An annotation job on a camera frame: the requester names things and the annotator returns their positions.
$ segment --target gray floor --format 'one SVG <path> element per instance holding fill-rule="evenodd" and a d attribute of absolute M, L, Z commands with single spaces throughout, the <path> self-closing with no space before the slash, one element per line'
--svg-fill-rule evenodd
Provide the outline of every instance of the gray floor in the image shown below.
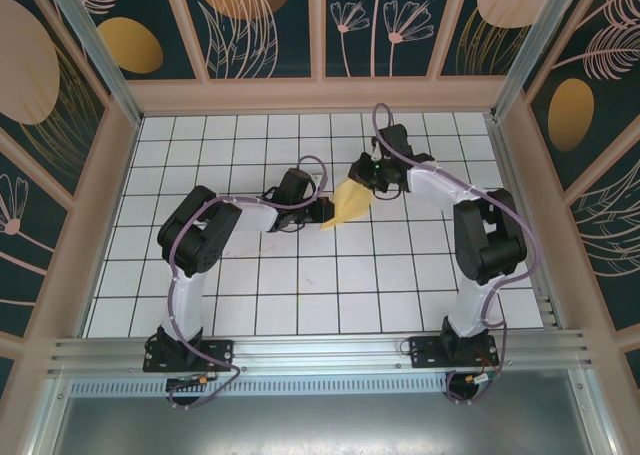
<path fill-rule="evenodd" d="M 56 454 L 589 454 L 566 374 L 507 373 L 477 406 L 421 395 L 71 400 Z"/>

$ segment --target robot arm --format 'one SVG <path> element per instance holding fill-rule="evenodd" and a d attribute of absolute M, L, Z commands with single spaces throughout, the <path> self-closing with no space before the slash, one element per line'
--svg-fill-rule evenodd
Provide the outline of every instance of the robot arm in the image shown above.
<path fill-rule="evenodd" d="M 349 178 L 381 192 L 386 192 L 390 184 L 397 184 L 404 192 L 427 198 L 453 218 L 455 255 L 462 276 L 456 303 L 443 321 L 440 341 L 454 366 L 466 366 L 476 359 L 477 350 L 488 353 L 493 343 L 483 319 L 491 310 L 486 302 L 493 287 L 526 258 L 524 235 L 520 226 L 497 206 L 439 172 L 433 157 L 414 155 L 402 125 L 380 129 L 380 135 L 395 151 L 421 162 L 425 168 L 396 158 L 374 137 L 373 154 L 362 153 L 351 166 Z M 498 189 L 487 194 L 515 211 L 508 191 Z"/>
<path fill-rule="evenodd" d="M 294 206 L 303 202 L 309 196 L 307 193 L 315 192 L 316 188 L 312 176 L 298 168 L 291 168 L 280 185 L 269 189 L 261 198 L 279 206 Z M 164 223 L 158 233 L 158 243 L 165 261 L 169 262 L 178 234 L 194 213 L 216 196 L 206 187 L 195 187 Z M 189 227 L 175 254 L 178 275 L 174 279 L 173 312 L 184 338 L 192 346 L 204 350 L 200 312 L 206 272 L 218 262 L 235 230 L 277 232 L 292 224 L 323 223 L 333 216 L 333 204 L 326 197 L 319 197 L 298 209 L 276 209 L 266 204 L 235 200 L 212 205 L 198 218 L 197 225 Z M 178 340 L 168 311 L 158 327 L 156 337 L 154 345 L 147 343 L 145 371 L 164 372 L 168 365 L 174 368 L 172 371 L 195 370 L 194 364 L 199 360 Z"/>

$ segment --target white grid floor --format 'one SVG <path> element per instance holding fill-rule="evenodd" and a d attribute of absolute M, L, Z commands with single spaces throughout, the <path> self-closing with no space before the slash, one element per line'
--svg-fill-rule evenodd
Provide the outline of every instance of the white grid floor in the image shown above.
<path fill-rule="evenodd" d="M 415 153 L 431 153 L 477 186 L 502 186 L 481 114 L 395 117 Z M 155 332 L 169 286 L 156 236 L 195 184 L 258 195 L 301 154 L 313 154 L 327 163 L 332 191 L 370 150 L 371 135 L 370 115 L 359 113 L 146 118 L 85 335 Z M 364 219 L 325 231 L 307 225 L 293 234 L 235 232 L 207 277 L 205 335 L 439 330 L 456 297 L 452 244 L 451 220 L 411 194 L 375 200 Z M 501 310 L 510 328 L 542 327 L 528 281 L 503 290 L 491 318 L 499 320 Z"/>

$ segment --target metal base plate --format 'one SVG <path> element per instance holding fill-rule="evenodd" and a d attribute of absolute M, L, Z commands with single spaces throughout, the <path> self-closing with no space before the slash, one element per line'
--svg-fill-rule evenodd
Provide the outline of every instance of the metal base plate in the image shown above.
<path fill-rule="evenodd" d="M 231 363 L 233 361 L 233 341 L 231 340 L 203 340 L 199 350 L 216 360 Z M 208 367 L 208 362 L 197 358 L 189 366 L 183 360 L 169 356 L 158 341 L 147 344 L 147 352 L 144 358 L 142 371 L 146 373 L 180 373 L 180 372 L 207 372 L 214 369 L 218 372 L 229 372 L 230 369 L 216 365 Z"/>
<path fill-rule="evenodd" d="M 494 366 L 499 363 L 495 339 L 489 335 L 489 346 L 483 350 L 485 358 Z M 482 367 L 482 358 L 473 357 L 453 362 L 447 356 L 439 336 L 411 337 L 407 340 L 413 368 Z"/>

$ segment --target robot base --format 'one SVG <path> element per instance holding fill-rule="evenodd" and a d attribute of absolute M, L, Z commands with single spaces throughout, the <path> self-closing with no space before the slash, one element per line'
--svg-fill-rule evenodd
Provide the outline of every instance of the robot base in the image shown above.
<path fill-rule="evenodd" d="M 145 373 L 192 373 L 192 372 L 228 372 L 229 368 L 211 366 L 206 360 L 186 349 L 182 343 L 168 336 L 162 327 L 158 327 L 157 339 L 145 344 Z M 205 355 L 227 363 L 233 361 L 233 341 L 203 340 L 202 330 L 189 343 Z"/>
<path fill-rule="evenodd" d="M 468 338 L 458 337 L 444 319 L 440 335 L 408 339 L 412 368 L 481 368 L 482 354 L 491 364 L 499 363 L 495 339 L 485 330 Z"/>

